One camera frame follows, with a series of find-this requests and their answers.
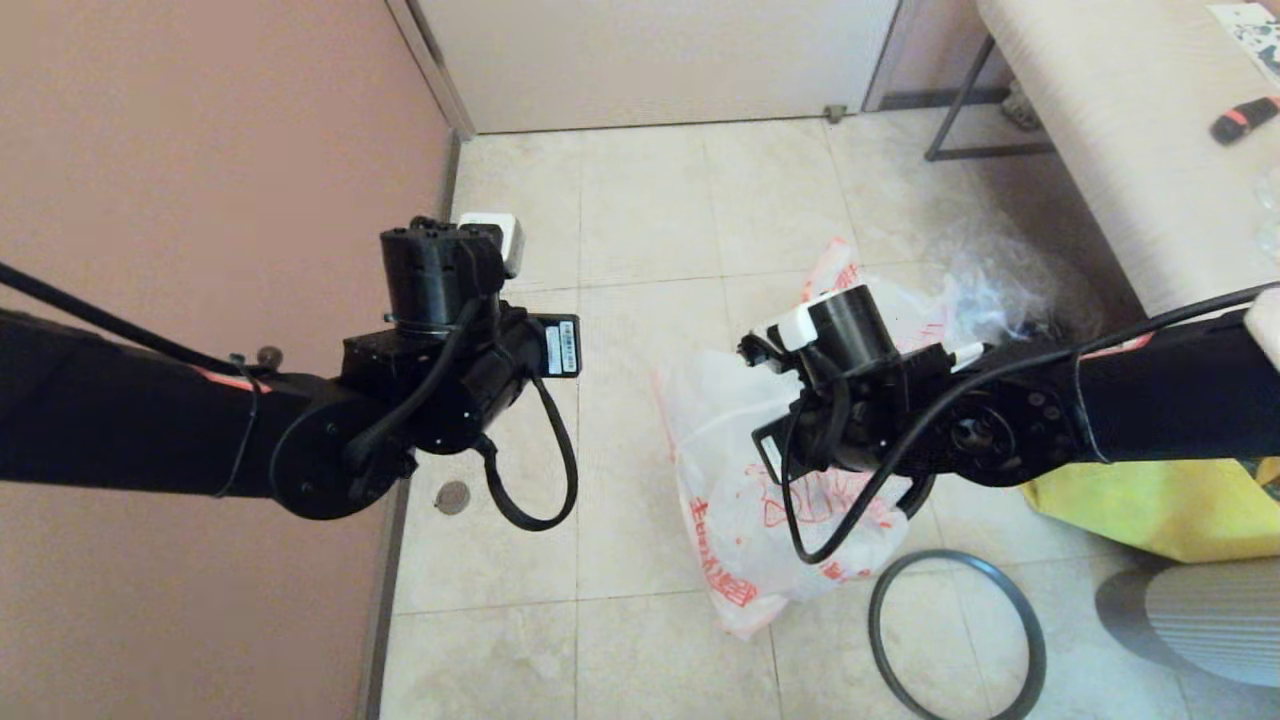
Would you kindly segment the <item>black-white printed paper sheet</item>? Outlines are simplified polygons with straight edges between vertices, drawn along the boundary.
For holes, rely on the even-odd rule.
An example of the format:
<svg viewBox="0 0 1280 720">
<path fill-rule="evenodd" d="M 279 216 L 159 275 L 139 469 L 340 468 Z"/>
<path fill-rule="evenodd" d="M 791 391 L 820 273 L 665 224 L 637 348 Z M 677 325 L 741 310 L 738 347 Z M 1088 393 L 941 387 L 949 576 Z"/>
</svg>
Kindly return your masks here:
<svg viewBox="0 0 1280 720">
<path fill-rule="evenodd" d="M 1204 9 L 1260 73 L 1280 88 L 1280 18 L 1262 3 L 1210 4 Z"/>
</svg>

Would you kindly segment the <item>crumpled clear plastic wrap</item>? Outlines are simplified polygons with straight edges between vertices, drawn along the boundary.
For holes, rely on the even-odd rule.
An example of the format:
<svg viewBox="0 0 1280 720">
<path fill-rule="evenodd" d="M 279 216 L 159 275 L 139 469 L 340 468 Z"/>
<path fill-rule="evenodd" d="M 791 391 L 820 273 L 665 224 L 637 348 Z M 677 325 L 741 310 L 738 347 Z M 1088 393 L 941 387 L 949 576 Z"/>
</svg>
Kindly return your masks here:
<svg viewBox="0 0 1280 720">
<path fill-rule="evenodd" d="M 1256 232 L 1260 251 L 1280 266 L 1280 164 L 1262 173 L 1254 183 L 1254 197 L 1263 219 Z"/>
</svg>

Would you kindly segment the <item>new white orange-print bag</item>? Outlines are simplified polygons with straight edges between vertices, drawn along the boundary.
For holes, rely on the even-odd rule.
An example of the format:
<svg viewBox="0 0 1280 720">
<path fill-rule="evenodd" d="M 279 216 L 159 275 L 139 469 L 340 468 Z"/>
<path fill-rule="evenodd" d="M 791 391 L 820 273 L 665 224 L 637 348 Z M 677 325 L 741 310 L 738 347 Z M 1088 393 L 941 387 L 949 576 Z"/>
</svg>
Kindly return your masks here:
<svg viewBox="0 0 1280 720">
<path fill-rule="evenodd" d="M 800 395 L 792 372 L 750 368 L 698 351 L 664 369 L 658 402 L 675 462 L 682 519 L 719 624 L 748 641 L 794 602 L 815 600 L 879 571 L 909 533 L 899 502 L 911 488 L 890 478 L 850 537 L 824 562 L 803 562 L 786 503 L 809 547 L 822 544 L 865 488 L 865 473 L 812 471 L 781 489 L 751 433 L 781 419 Z"/>
</svg>

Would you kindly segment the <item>used white red-drawstring trash bag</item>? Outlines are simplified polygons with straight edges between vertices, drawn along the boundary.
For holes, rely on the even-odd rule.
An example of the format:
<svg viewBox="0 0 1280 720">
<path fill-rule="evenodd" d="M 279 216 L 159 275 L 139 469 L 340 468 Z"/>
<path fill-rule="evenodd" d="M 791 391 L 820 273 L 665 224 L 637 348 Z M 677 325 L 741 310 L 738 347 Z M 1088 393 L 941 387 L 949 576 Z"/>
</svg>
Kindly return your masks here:
<svg viewBox="0 0 1280 720">
<path fill-rule="evenodd" d="M 864 286 L 870 291 L 899 350 L 942 343 L 960 348 L 1000 345 L 1016 332 L 1021 315 L 991 279 L 963 278 L 932 263 L 864 266 L 852 245 L 832 240 L 803 286 L 803 300 Z"/>
</svg>

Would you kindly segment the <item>black metal table frame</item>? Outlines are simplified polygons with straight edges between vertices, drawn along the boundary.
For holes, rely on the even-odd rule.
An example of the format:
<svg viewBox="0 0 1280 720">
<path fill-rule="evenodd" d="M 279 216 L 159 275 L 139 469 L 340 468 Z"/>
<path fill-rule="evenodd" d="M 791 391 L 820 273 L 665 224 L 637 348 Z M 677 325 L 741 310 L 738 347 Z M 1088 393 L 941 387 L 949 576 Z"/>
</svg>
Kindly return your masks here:
<svg viewBox="0 0 1280 720">
<path fill-rule="evenodd" d="M 961 113 L 961 110 L 968 105 L 969 97 L 977 86 L 977 81 L 986 68 L 993 50 L 996 47 L 995 37 L 988 33 L 979 50 L 975 55 L 974 61 L 970 64 L 964 79 L 956 92 L 952 102 L 948 106 L 947 113 L 943 117 L 940 128 L 933 136 L 929 146 L 924 151 L 924 160 L 929 163 L 934 161 L 957 161 L 957 160 L 980 160 L 980 159 L 996 159 L 996 158 L 1024 158 L 1051 154 L 1056 151 L 1056 147 L 1051 142 L 1029 142 L 1029 143 L 1011 143 L 1011 145 L 991 145 L 991 146 L 973 146 L 973 147 L 956 147 L 947 149 L 946 141 L 950 136 L 951 129 Z"/>
</svg>

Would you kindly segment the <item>white door panel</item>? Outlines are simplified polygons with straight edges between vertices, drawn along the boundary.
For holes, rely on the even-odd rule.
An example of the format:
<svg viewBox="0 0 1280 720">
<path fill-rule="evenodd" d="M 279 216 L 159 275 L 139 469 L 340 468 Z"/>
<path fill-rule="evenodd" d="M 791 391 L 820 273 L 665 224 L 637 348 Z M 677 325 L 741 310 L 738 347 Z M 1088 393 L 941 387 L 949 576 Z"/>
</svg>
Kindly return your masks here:
<svg viewBox="0 0 1280 720">
<path fill-rule="evenodd" d="M 415 0 L 483 135 L 858 111 L 900 0 Z"/>
</svg>

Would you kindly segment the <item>black orange marker pen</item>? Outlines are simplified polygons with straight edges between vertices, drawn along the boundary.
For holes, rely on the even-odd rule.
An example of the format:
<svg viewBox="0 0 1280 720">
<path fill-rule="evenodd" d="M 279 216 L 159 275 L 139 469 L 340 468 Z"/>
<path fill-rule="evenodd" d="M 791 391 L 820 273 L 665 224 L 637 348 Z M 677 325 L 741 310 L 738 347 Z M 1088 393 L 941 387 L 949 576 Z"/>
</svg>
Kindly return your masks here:
<svg viewBox="0 0 1280 720">
<path fill-rule="evenodd" d="M 1280 96 L 1266 96 L 1236 105 L 1210 126 L 1210 137 L 1220 146 L 1230 146 L 1261 126 L 1280 117 Z"/>
</svg>

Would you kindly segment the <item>clear plastic bag dark contents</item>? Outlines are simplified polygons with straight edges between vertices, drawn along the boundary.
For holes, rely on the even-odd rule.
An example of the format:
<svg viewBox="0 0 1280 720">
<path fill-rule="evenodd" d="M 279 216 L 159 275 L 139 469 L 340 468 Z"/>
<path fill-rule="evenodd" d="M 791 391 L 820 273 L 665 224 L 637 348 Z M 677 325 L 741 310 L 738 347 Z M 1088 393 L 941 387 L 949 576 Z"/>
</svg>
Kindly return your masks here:
<svg viewBox="0 0 1280 720">
<path fill-rule="evenodd" d="M 1007 223 L 955 223 L 928 250 L 943 269 L 954 340 L 1076 343 L 1105 328 L 1103 305 L 1079 269 L 1036 249 Z"/>
</svg>

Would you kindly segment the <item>grey door frame strip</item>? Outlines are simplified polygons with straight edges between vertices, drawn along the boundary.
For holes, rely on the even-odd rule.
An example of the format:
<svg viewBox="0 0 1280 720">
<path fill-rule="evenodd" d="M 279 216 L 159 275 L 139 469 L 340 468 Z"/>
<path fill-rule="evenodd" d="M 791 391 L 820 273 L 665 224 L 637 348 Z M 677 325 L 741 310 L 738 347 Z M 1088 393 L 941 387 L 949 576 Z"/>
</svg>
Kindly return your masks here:
<svg viewBox="0 0 1280 720">
<path fill-rule="evenodd" d="M 870 83 L 861 101 L 861 113 L 879 111 L 884 100 L 895 91 L 899 67 L 906 55 L 910 28 L 916 14 L 916 0 L 896 0 L 884 41 L 870 76 Z"/>
<path fill-rule="evenodd" d="M 434 38 L 419 0 L 383 0 L 399 29 L 422 78 L 431 91 L 445 123 L 461 142 L 477 131 L 445 65 L 445 56 Z"/>
</svg>

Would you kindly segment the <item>yellow fabric tote bag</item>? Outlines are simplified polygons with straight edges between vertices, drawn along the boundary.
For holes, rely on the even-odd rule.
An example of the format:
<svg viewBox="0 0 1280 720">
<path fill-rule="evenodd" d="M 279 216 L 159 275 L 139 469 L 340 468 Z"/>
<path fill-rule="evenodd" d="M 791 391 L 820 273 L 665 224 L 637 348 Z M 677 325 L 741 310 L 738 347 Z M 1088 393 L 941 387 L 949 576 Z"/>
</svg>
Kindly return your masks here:
<svg viewBox="0 0 1280 720">
<path fill-rule="evenodd" d="M 1280 457 L 1073 464 L 1021 492 L 1037 512 L 1179 562 L 1280 556 Z"/>
</svg>

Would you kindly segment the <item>grey ribbed round object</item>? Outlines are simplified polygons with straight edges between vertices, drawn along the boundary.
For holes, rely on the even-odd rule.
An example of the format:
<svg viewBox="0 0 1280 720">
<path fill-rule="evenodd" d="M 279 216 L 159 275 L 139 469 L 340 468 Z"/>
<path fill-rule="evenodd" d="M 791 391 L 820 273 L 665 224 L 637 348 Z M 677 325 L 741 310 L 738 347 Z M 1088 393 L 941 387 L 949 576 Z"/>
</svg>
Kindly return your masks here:
<svg viewBox="0 0 1280 720">
<path fill-rule="evenodd" d="M 1094 607 L 1140 659 L 1280 691 L 1280 557 L 1129 569 L 1097 588 Z"/>
</svg>

